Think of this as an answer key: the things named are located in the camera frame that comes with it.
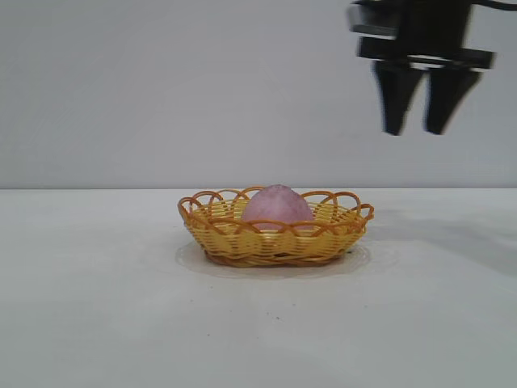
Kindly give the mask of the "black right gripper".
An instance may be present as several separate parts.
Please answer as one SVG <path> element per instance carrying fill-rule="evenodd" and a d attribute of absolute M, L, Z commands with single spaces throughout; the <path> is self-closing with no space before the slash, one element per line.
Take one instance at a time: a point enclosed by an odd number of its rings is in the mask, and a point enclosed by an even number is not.
<path fill-rule="evenodd" d="M 466 48 L 464 40 L 473 1 L 358 1 L 357 55 L 373 65 L 384 131 L 399 136 L 424 71 L 410 63 L 442 65 L 428 71 L 429 94 L 424 128 L 443 134 L 465 96 L 481 79 L 470 69 L 488 70 L 495 53 Z"/>

